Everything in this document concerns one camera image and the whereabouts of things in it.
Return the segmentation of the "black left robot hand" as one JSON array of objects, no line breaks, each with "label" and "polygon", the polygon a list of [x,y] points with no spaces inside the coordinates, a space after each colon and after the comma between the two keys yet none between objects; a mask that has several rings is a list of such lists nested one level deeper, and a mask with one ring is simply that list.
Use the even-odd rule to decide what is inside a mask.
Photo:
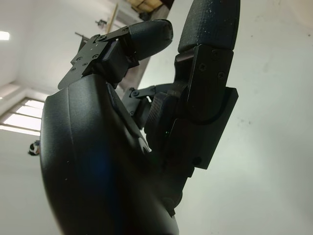
[{"label": "black left robot hand", "polygon": [[43,108],[45,192],[66,235],[177,235],[175,207],[195,168],[207,169],[238,99],[226,86],[238,0],[193,1],[172,83],[117,85],[170,45],[172,24],[152,20],[95,35]]}]

